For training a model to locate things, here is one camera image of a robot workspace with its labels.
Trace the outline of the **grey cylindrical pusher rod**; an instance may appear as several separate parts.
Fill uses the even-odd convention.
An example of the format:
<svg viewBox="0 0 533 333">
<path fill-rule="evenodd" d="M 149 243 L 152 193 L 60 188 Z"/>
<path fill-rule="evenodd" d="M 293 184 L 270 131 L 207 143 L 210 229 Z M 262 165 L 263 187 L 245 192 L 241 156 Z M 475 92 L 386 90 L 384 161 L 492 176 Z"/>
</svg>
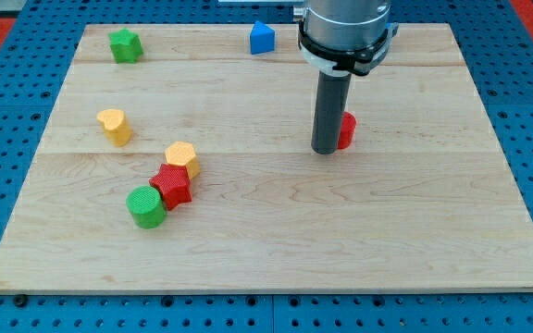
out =
<svg viewBox="0 0 533 333">
<path fill-rule="evenodd" d="M 318 154 L 337 150 L 351 76 L 319 73 L 311 139 L 312 149 Z"/>
</svg>

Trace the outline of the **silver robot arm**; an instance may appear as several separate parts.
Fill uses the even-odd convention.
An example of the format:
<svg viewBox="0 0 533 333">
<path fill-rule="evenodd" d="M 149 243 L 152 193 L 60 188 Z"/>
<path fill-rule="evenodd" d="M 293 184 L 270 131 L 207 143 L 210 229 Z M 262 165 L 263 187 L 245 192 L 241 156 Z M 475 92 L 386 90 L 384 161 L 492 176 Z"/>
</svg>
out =
<svg viewBox="0 0 533 333">
<path fill-rule="evenodd" d="M 312 149 L 333 154 L 353 76 L 368 75 L 386 58 L 399 24 L 390 0 L 308 0 L 298 26 L 304 60 L 318 69 Z"/>
</svg>

